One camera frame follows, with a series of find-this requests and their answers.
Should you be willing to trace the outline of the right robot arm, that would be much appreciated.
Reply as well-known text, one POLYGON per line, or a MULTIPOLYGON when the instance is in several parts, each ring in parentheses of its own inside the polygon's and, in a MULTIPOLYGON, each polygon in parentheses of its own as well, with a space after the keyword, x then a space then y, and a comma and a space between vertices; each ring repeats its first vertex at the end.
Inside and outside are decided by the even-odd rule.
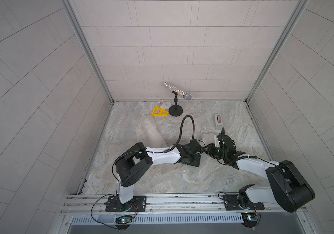
POLYGON ((292 213, 316 197, 312 187, 291 161, 267 161, 237 151, 234 140, 228 135, 218 134, 215 143, 209 144, 205 153, 220 164, 259 175, 268 181, 267 186, 249 184, 238 191, 237 203, 244 210, 258 203, 271 203, 292 213))

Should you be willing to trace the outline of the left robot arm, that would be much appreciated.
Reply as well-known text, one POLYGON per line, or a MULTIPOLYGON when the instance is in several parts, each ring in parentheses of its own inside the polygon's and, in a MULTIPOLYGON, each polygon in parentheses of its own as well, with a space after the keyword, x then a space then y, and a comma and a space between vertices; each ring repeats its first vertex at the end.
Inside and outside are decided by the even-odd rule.
POLYGON ((141 142, 135 144, 114 162, 120 183, 118 200, 121 204, 133 200, 134 184, 151 166, 181 163, 199 167, 203 151, 204 148, 196 139, 186 145, 175 144, 167 148, 145 147, 141 142))

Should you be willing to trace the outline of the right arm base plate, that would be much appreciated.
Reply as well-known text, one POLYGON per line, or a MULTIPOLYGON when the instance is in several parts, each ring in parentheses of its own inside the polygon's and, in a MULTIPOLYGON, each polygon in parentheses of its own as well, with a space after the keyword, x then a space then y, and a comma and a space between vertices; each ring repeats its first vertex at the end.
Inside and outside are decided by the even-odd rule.
POLYGON ((263 203, 253 203, 247 197, 239 194, 225 194, 222 195, 221 199, 227 211, 255 211, 265 209, 263 203))

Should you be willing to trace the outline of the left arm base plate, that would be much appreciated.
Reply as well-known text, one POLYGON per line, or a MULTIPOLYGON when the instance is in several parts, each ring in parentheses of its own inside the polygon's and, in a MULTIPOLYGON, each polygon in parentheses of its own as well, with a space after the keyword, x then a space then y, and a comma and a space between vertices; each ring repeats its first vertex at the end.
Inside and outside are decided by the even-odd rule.
POLYGON ((134 196, 126 203, 121 203, 118 196, 110 196, 107 199, 106 212, 144 212, 146 210, 146 196, 134 196))

